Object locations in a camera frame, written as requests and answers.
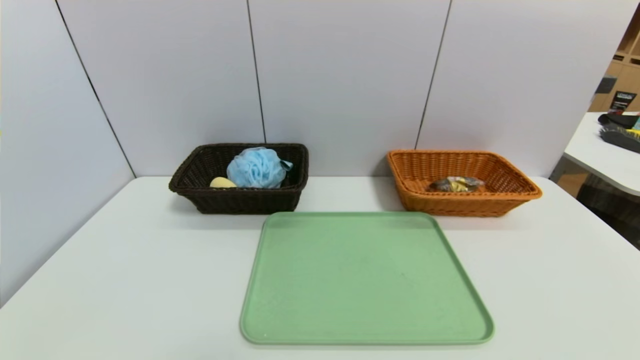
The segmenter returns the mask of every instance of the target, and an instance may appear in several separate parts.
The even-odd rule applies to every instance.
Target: basket rim
[[[525,182],[534,188],[532,192],[499,192],[499,193],[490,193],[490,192],[481,192],[481,193],[453,193],[453,192],[417,192],[415,190],[409,189],[407,185],[404,183],[404,179],[399,175],[399,169],[396,166],[396,161],[393,159],[395,154],[404,154],[404,153],[412,153],[412,154],[485,154],[496,157],[499,161],[503,162],[511,171],[513,171],[516,175],[520,176]],[[522,171],[516,168],[512,163],[510,163],[506,158],[496,154],[491,151],[470,151],[470,150],[420,150],[420,149],[401,149],[401,150],[392,150],[387,153],[387,161],[391,170],[394,174],[394,178],[396,179],[396,185],[400,188],[401,191],[408,193],[410,195],[416,197],[429,198],[431,200],[453,200],[454,198],[460,198],[458,200],[533,200],[538,199],[542,196],[542,190],[536,185],[529,177],[527,177]]]
[[[210,148],[210,147],[227,147],[227,146],[238,146],[238,147],[246,147],[247,149],[250,147],[297,147],[302,153],[302,170],[301,176],[302,180],[294,185],[285,186],[277,189],[263,189],[263,188],[202,188],[198,186],[180,186],[178,182],[184,176],[184,173],[187,168],[191,165],[196,156],[202,151],[202,149]],[[180,164],[178,169],[173,174],[171,180],[169,181],[169,190],[172,192],[178,193],[179,195],[221,195],[226,193],[228,195],[238,195],[242,192],[248,193],[291,193],[298,192],[305,188],[308,180],[308,168],[309,168],[309,150],[306,146],[301,143],[210,143],[206,145],[199,145],[191,154]]]

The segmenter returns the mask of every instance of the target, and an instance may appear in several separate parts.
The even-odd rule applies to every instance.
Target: yellow soap
[[[216,177],[209,186],[212,188],[237,188],[236,184],[226,177]]]

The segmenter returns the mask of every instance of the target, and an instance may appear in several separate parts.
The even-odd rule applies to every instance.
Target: plastic tray
[[[267,218],[240,327],[258,344],[473,344],[493,322],[423,213]]]

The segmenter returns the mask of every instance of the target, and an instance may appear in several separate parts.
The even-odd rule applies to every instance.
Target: table
[[[548,179],[502,218],[438,217],[495,322],[474,346],[286,347],[239,316],[265,216],[132,181],[0,309],[0,359],[638,359],[640,252]],[[298,211],[402,210],[391,178],[312,177]]]
[[[602,114],[585,114],[564,156],[616,188],[640,196],[640,154],[602,141],[598,135]],[[562,162],[554,171],[557,178],[564,172]]]

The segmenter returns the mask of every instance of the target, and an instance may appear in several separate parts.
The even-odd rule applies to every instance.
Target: basket
[[[211,188],[226,177],[227,166],[242,150],[264,146],[293,163],[279,189]],[[307,184],[309,155],[299,143],[217,143],[198,146],[169,182],[169,190],[189,199],[203,214],[272,214],[294,211]]]
[[[501,217],[542,196],[542,191],[498,154],[487,151],[396,150],[387,154],[396,189],[405,209],[456,217]],[[472,176],[485,191],[430,192],[433,181]]]

